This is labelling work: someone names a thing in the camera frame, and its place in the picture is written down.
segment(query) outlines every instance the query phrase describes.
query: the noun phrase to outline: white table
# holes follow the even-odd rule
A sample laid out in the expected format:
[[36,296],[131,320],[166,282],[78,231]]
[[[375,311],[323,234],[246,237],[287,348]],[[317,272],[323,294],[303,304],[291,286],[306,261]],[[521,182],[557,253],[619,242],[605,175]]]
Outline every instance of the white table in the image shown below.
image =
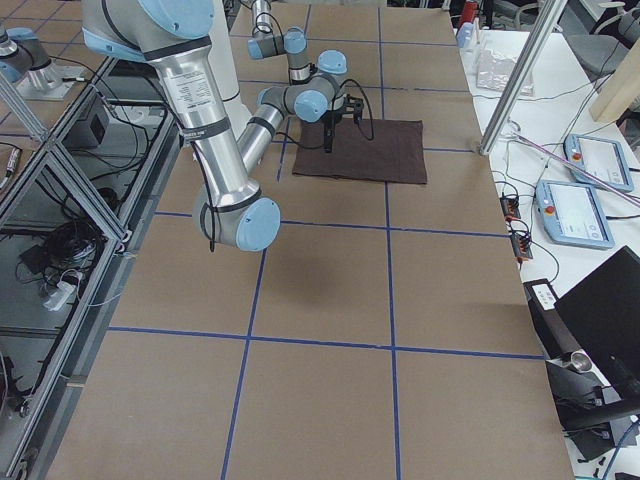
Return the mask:
[[[525,32],[499,32],[487,31],[485,35],[485,48],[492,49],[504,55],[516,56],[522,50],[528,33]],[[467,68],[467,81],[474,95],[474,106],[480,128],[486,128],[489,119],[497,105],[498,100],[478,97],[498,97],[500,94],[487,89],[476,87],[476,74],[472,71],[472,53],[461,52],[463,63]],[[592,87],[578,61],[571,52],[561,34],[553,34],[547,42],[537,64],[533,69],[534,96],[531,98],[554,97],[563,92],[578,89],[576,92],[560,96],[553,100],[518,101],[511,114],[511,119],[517,122],[521,128],[521,134],[537,144],[557,143],[564,140],[563,133],[576,116],[581,103],[592,91]],[[602,127],[605,124],[596,123],[589,115],[588,106],[595,101],[597,94],[593,95],[587,107],[579,116],[575,127],[570,133],[587,133]],[[615,125],[605,126],[594,136],[618,140],[622,143],[629,166],[638,168],[640,163],[624,140],[624,137]],[[550,146],[555,152],[562,155],[562,145]],[[549,163],[545,170],[546,157],[539,152],[515,142],[509,144],[509,169],[508,174],[518,180],[536,184],[538,179],[554,179],[574,181],[570,172],[555,161]],[[501,140],[490,155],[491,167],[496,172],[505,172],[507,158],[507,140]],[[632,194],[640,195],[640,175],[632,174],[636,189]],[[504,180],[500,173],[494,173],[496,181]],[[531,195],[532,188],[526,184],[507,179],[513,183],[521,195]],[[496,184],[498,193],[502,192],[503,185]],[[512,190],[506,187],[505,193]],[[637,208],[624,202],[618,197],[604,191],[599,191],[603,209],[610,216],[626,216],[640,213]],[[523,219],[531,227],[533,240],[549,249],[560,263],[560,272],[553,286],[558,295],[564,295],[580,280],[591,273],[602,262],[609,258],[623,245],[629,245],[635,252],[640,253],[640,219],[610,221],[609,225],[616,242],[616,247],[611,250],[593,250],[579,247],[561,246],[552,243],[542,227],[538,212],[531,211],[532,197],[520,199],[520,211]],[[521,270],[522,281],[538,278],[551,279],[556,272],[555,262],[550,255],[535,245],[533,248],[534,259],[525,262]],[[591,477],[596,467],[596,461],[589,464],[580,464],[577,458],[581,458],[575,445],[567,441],[574,472],[579,476]],[[624,471],[630,474],[640,475],[640,447],[624,448],[618,455],[613,472]]]

